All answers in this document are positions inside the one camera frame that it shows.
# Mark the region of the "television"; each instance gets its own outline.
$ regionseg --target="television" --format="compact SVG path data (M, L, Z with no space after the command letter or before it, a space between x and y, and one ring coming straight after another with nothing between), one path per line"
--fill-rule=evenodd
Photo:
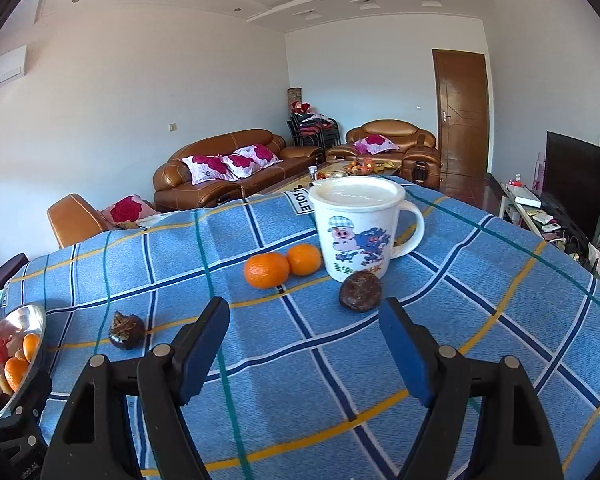
M600 146L547 132L541 199L562 227L571 231L575 225L588 242L598 245Z

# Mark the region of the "wooden door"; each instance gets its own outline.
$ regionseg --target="wooden door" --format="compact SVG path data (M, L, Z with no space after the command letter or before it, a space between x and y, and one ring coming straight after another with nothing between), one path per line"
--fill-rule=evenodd
M434 50L442 171L484 177L489 156L489 89L484 54Z

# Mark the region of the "mandarin orange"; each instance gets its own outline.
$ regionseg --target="mandarin orange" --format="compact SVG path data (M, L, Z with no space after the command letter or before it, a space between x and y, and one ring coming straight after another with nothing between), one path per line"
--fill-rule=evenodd
M38 334L27 334L22 340L22 351L27 361L31 362L33 355L36 353L40 336Z
M17 357L11 357L4 364L4 377L7 379L9 387L14 392L17 391L18 387L20 386L22 378L27 373L28 368L29 363L27 363L24 359L18 359Z
M311 244L299 244L291 247L286 252L291 273L296 276L308 276L320 269L322 255L320 249Z
M243 273L249 285L271 288L289 277L289 262L280 253L256 254L246 261Z

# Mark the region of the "cup on table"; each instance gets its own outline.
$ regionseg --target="cup on table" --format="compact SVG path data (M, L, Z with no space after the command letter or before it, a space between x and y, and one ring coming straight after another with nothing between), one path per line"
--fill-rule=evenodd
M391 180L346 176L315 182L309 191L324 265L339 282L356 270L382 278L393 258L413 251L424 236L424 217L404 199L404 189ZM416 230L394 247L400 211L415 215Z

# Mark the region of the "ceiling light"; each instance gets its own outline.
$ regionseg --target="ceiling light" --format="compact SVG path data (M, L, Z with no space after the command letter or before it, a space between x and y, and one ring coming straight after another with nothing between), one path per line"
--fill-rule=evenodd
M442 7L442 0L420 0L423 7Z
M378 0L350 0L352 4L360 6L360 10L379 9Z
M294 13L293 16L304 16L307 21L323 18L323 15L321 15L319 12L316 12L316 9L301 10L300 12Z

